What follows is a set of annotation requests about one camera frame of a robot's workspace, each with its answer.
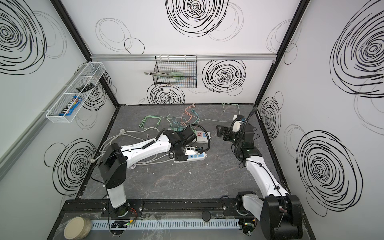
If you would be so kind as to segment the large multicolour power strip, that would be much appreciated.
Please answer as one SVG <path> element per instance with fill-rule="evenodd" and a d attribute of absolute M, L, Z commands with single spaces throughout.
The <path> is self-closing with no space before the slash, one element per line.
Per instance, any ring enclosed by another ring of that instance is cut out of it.
<path fill-rule="evenodd" d="M 184 129 L 183 128 L 172 128 L 172 130 L 174 130 L 175 132 L 181 132 Z M 210 132 L 207 132 L 208 136 L 206 135 L 206 133 L 204 131 L 197 131 L 197 130 L 193 129 L 193 132 L 197 136 L 196 143 L 208 144 L 208 140 L 210 140 L 210 141 L 212 140 Z"/>

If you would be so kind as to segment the small blue white power strip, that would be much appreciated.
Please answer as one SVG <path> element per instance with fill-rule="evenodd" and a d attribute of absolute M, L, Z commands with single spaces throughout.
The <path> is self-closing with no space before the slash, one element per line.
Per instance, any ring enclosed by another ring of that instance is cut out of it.
<path fill-rule="evenodd" d="M 188 156 L 186 156 L 185 153 L 183 153 L 181 155 L 175 155 L 174 162 L 189 163 L 189 162 L 195 162 L 195 161 L 202 161 L 202 160 L 205 160 L 206 157 L 207 157 L 207 154 L 205 152 L 198 155 L 188 155 Z"/>

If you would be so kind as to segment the teal charger plug with cable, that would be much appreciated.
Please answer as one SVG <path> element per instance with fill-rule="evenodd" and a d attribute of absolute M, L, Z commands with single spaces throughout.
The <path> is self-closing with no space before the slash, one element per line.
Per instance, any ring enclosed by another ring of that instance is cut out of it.
<path fill-rule="evenodd" d="M 166 119 L 169 122 L 169 129 L 176 132 L 184 130 L 188 125 L 200 122 L 200 117 L 194 109 L 185 110 L 180 117 L 168 115 Z"/>

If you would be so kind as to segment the pink charger plug with cable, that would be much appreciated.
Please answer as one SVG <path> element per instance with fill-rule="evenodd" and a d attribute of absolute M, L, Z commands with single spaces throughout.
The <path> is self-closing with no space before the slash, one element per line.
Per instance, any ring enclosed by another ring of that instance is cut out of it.
<path fill-rule="evenodd" d="M 194 110 L 195 107 L 196 105 L 192 104 L 184 109 L 184 112 L 182 113 L 181 120 L 180 120 L 182 127 L 187 127 L 190 124 L 190 121 L 195 117 L 192 114 L 192 110 Z"/>

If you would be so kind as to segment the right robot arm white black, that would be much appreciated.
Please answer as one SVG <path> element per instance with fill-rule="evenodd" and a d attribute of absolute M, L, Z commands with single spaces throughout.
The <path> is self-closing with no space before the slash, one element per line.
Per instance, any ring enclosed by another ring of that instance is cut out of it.
<path fill-rule="evenodd" d="M 255 179 L 262 196 L 239 194 L 244 210 L 260 222 L 267 240 L 299 240 L 303 237 L 302 204 L 273 176 L 254 143 L 254 127 L 234 120 L 230 127 L 217 126 L 217 135 L 233 144 L 233 154 Z"/>

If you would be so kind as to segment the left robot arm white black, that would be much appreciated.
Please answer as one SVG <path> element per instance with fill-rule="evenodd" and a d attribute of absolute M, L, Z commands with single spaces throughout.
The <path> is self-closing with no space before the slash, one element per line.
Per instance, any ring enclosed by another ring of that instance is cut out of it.
<path fill-rule="evenodd" d="M 156 137 L 137 144 L 122 147 L 112 144 L 107 147 L 99 163 L 99 171 L 112 208 L 121 210 L 128 207 L 124 188 L 128 167 L 162 153 L 171 153 L 176 162 L 203 159 L 206 151 L 201 147 L 191 146 L 195 139 L 197 135 L 191 128 L 180 132 L 162 129 Z"/>

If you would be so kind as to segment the black round knob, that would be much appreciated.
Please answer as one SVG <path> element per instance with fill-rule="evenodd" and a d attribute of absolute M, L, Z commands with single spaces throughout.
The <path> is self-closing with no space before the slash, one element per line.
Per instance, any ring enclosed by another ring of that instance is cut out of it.
<path fill-rule="evenodd" d="M 209 222 L 211 220 L 211 218 L 212 218 L 212 215 L 209 211 L 202 212 L 202 220 L 204 222 Z"/>

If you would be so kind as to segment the blue candy packet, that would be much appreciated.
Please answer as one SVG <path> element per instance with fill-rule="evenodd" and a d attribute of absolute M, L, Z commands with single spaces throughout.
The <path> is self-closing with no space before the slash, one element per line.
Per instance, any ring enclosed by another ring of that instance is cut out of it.
<path fill-rule="evenodd" d="M 82 98 L 73 96 L 67 105 L 59 113 L 59 116 L 70 116 L 73 111 L 81 104 Z"/>

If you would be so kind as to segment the round beige lid container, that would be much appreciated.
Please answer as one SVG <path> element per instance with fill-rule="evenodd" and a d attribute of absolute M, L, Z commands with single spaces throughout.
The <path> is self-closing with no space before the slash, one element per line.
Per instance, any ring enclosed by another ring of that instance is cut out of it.
<path fill-rule="evenodd" d="M 71 219 L 64 229 L 67 240 L 81 240 L 85 238 L 92 228 L 92 221 L 88 218 L 75 217 Z"/>

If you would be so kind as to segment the black front rail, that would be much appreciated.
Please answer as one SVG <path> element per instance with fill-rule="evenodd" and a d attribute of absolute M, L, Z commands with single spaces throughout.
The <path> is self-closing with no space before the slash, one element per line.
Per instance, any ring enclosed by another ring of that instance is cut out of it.
<path fill-rule="evenodd" d="M 127 200 L 114 209 L 110 200 L 67 200 L 62 207 L 64 213 L 101 213 L 102 217 L 141 217 L 144 213 L 170 212 L 219 212 L 224 216 L 251 216 L 236 199 L 137 199 Z"/>

